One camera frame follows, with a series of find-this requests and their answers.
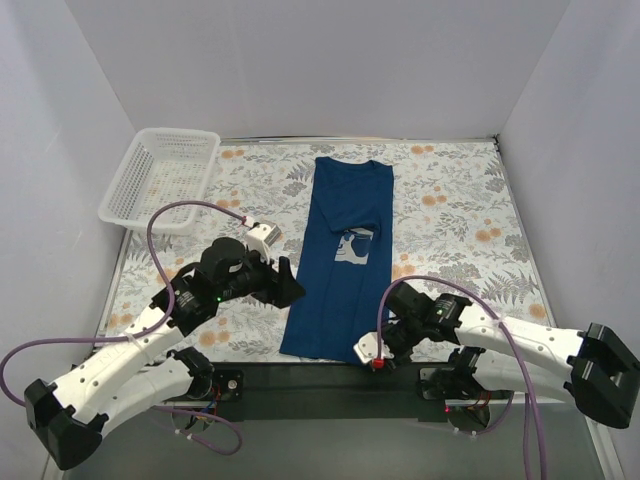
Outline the blue t shirt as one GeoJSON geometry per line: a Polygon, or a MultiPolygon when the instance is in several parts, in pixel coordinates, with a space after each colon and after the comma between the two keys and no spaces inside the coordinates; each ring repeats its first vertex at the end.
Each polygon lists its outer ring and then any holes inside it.
{"type": "Polygon", "coordinates": [[[354,347],[388,313],[391,282],[392,167],[377,161],[315,161],[297,280],[305,295],[290,307],[280,353],[358,363],[354,347]]]}

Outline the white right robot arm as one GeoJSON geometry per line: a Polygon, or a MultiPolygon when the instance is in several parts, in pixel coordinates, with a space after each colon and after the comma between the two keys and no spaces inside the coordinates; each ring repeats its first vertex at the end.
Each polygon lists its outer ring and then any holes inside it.
{"type": "Polygon", "coordinates": [[[531,399],[573,403],[592,420],[629,427],[639,394],[639,361],[609,327],[585,330],[498,317],[469,291],[431,299],[393,282],[383,294],[375,331],[354,350],[364,364],[407,364],[421,341],[455,344],[449,359],[426,370],[423,394],[468,400],[484,392],[522,392],[531,399]]]}

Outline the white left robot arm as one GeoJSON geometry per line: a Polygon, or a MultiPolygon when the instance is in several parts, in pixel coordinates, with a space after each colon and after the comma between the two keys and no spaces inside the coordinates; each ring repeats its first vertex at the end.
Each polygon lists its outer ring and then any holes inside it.
{"type": "Polygon", "coordinates": [[[57,379],[34,380],[24,391],[29,427],[61,470],[87,460],[130,418],[165,400],[205,398],[213,367],[194,347],[176,350],[213,318],[220,303],[251,296],[277,308],[305,289],[286,257],[263,261],[256,250],[221,237],[158,292],[114,343],[57,379]]]}

